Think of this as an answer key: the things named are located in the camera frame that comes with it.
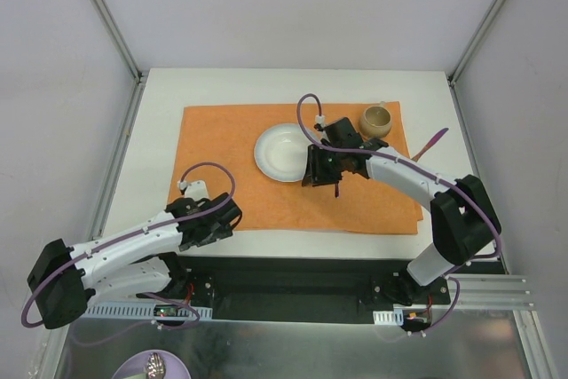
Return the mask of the white ceramic plate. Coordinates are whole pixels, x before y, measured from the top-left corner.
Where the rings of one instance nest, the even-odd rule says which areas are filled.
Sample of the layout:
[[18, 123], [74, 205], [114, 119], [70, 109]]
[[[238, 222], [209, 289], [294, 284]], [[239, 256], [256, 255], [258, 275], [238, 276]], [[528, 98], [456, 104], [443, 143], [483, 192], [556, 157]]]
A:
[[256, 166], [272, 180], [283, 183], [299, 182], [304, 178], [308, 146], [311, 143], [298, 124], [274, 125], [256, 140]]

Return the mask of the beige ceramic mug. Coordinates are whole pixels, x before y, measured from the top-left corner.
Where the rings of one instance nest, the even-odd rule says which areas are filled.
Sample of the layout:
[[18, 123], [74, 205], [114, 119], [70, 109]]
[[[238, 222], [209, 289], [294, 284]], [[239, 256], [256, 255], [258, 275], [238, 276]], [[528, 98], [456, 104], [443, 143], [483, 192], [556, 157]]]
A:
[[359, 130], [366, 138], [384, 138], [391, 126], [391, 112], [385, 102], [367, 107], [359, 118]]

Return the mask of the orange cloth placemat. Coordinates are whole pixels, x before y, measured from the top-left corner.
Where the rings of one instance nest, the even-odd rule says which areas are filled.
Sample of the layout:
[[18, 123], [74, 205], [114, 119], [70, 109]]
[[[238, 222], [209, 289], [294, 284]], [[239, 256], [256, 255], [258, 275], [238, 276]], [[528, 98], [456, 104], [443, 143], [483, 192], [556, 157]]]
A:
[[294, 104], [185, 107], [170, 184], [169, 201], [180, 196], [178, 181], [189, 167], [215, 162], [232, 173], [235, 202], [244, 230], [317, 230], [415, 235], [422, 207], [385, 184], [346, 172], [340, 197], [333, 186], [308, 187], [268, 178], [256, 166], [256, 140], [280, 123], [301, 116], [311, 129], [319, 109], [313, 102]]

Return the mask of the iridescent purple knife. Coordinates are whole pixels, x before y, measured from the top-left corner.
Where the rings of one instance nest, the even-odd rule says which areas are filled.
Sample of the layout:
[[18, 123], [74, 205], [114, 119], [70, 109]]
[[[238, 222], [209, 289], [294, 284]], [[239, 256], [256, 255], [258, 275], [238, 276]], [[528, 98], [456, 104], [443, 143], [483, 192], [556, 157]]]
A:
[[424, 145], [424, 147], [415, 154], [411, 160], [414, 162], [418, 162], [437, 142], [445, 136], [445, 134], [449, 131], [448, 128], [443, 128], [439, 130], [434, 136], [430, 138], [430, 140]]

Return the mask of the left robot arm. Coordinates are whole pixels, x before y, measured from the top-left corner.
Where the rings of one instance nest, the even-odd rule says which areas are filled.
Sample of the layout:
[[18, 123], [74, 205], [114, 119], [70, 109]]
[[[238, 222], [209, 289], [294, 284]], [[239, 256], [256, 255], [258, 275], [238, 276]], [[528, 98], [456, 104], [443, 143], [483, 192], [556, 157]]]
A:
[[[182, 296], [189, 284], [179, 253], [228, 238], [242, 219], [228, 193], [210, 200], [180, 197], [126, 233], [68, 246], [48, 243], [28, 275], [26, 328], [62, 328], [98, 302], [120, 296]], [[31, 307], [41, 319], [28, 320]]]

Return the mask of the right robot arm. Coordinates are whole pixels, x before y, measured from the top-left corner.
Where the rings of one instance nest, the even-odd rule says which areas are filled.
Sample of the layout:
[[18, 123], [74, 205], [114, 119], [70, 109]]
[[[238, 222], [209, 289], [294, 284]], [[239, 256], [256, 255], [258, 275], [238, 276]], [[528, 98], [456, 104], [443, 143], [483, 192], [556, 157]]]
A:
[[347, 118], [315, 138], [306, 128], [308, 147], [304, 185], [338, 186], [345, 171], [384, 183], [409, 196], [430, 213], [432, 242], [400, 274], [398, 291], [411, 304], [430, 294], [430, 284], [469, 261], [502, 250], [501, 225], [482, 181], [473, 175], [450, 178], [409, 159], [379, 138], [363, 139]]

